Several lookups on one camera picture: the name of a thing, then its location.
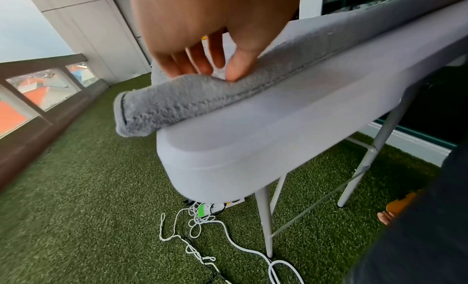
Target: window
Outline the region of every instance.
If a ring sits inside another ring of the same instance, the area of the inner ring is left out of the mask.
[[[21,126],[31,118],[31,116],[26,116],[20,113],[7,101],[0,98],[0,138]]]
[[[42,110],[47,110],[76,93],[54,70],[45,70],[7,79]]]
[[[98,80],[96,75],[93,74],[84,62],[68,65],[67,69],[84,87],[90,86]]]

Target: foot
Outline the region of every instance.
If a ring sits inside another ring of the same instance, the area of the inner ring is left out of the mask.
[[[381,223],[389,225],[390,222],[395,218],[395,215],[391,212],[384,211],[377,213],[377,217],[379,218]]]

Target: sky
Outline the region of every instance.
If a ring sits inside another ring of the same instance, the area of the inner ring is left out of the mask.
[[[0,0],[0,62],[73,54],[31,0]]]

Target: railing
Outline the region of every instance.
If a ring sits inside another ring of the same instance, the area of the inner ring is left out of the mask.
[[[0,63],[0,188],[107,84],[82,54]]]

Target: artificial grass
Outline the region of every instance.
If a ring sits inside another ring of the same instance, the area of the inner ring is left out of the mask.
[[[149,85],[149,75],[114,85],[0,193],[0,283],[205,283],[210,273],[172,233],[184,200],[156,155],[156,135],[122,138],[115,132],[117,93]],[[363,135],[355,135],[369,142]],[[274,214],[283,225],[348,179],[366,150],[341,142],[287,177]],[[335,195],[275,237],[274,256],[292,263],[306,283],[340,283],[384,228],[376,212],[425,186],[439,168],[385,146],[347,207]],[[239,245],[265,252],[256,202],[226,209],[224,221]],[[232,283],[269,283],[267,265],[225,239],[219,225],[204,225],[195,240],[203,256]],[[282,283],[297,283],[285,267]]]

